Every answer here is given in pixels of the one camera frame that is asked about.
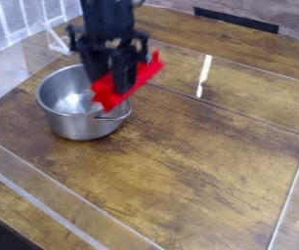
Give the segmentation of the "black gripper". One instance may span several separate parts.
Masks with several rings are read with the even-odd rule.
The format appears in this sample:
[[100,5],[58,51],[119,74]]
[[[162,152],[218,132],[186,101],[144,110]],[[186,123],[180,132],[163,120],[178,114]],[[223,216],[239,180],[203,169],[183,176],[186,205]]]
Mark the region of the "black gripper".
[[[135,9],[147,0],[80,0],[83,25],[67,26],[71,50],[82,55],[90,80],[95,82],[110,71],[115,92],[124,95],[134,87],[142,59],[148,56],[150,36],[135,29]],[[132,41],[142,41],[142,50]]]

